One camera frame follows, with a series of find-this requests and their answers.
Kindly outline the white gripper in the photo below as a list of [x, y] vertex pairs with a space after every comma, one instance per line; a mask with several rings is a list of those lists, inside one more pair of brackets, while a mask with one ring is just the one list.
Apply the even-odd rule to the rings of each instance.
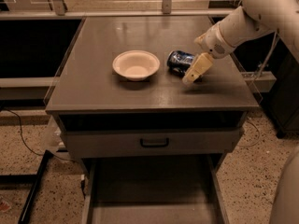
[[224, 58], [235, 50], [235, 48], [223, 38], [218, 22], [205, 33], [196, 37], [194, 42], [201, 47], [204, 53], [196, 55], [192, 60], [191, 66], [182, 79], [184, 84], [192, 84], [203, 75], [213, 65], [213, 58]]

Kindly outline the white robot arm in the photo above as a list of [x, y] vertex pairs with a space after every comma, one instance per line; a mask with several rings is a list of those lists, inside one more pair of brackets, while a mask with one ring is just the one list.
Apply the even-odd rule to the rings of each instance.
[[270, 33], [276, 33], [299, 60], [299, 0], [241, 0], [233, 12], [195, 39], [202, 53], [194, 57], [182, 81], [192, 84], [216, 59]]

